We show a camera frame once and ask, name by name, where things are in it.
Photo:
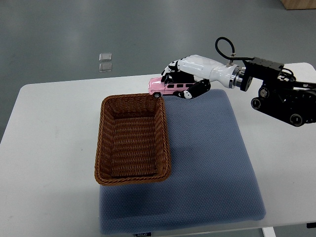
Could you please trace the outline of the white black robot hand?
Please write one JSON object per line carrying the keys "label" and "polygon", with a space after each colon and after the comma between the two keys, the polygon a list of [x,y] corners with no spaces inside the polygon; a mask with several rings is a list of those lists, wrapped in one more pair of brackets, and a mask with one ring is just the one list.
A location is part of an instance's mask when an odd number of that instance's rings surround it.
{"label": "white black robot hand", "polygon": [[193,79],[195,83],[191,87],[173,93],[180,98],[193,99],[208,92],[210,83],[214,81],[220,82],[226,88],[241,87],[244,73],[245,69],[236,64],[224,65],[206,57],[191,55],[171,62],[161,75],[163,82]]}

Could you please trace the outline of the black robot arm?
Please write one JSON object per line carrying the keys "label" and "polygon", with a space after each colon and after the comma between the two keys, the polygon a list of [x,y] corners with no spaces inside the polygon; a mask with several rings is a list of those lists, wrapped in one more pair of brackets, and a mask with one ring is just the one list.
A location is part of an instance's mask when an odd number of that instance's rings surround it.
{"label": "black robot arm", "polygon": [[251,107],[295,127],[316,121],[316,84],[296,80],[284,64],[253,57],[243,58],[240,89],[247,91],[253,78],[262,80]]}

